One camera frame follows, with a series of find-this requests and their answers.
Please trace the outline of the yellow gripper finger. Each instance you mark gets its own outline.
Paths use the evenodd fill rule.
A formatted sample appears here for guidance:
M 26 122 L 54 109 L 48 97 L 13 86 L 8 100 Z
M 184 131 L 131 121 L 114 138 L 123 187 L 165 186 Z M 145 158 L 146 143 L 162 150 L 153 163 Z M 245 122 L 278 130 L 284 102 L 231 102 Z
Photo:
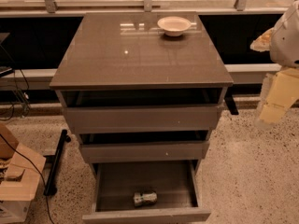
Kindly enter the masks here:
M 255 125 L 260 129 L 272 128 L 298 100 L 298 69 L 285 68 L 274 75 L 267 74 L 263 79 Z
M 273 29 L 270 28 L 252 41 L 250 48 L 254 51 L 265 52 L 270 50 Z

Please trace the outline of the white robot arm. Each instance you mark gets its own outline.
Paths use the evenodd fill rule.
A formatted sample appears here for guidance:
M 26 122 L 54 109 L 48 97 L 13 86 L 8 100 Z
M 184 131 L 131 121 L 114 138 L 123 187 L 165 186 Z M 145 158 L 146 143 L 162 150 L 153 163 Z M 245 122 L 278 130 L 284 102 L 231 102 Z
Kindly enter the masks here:
M 256 109 L 255 125 L 269 129 L 299 100 L 299 0 L 295 0 L 268 29 L 250 45 L 255 51 L 268 51 L 281 66 L 274 75 L 266 74 Z

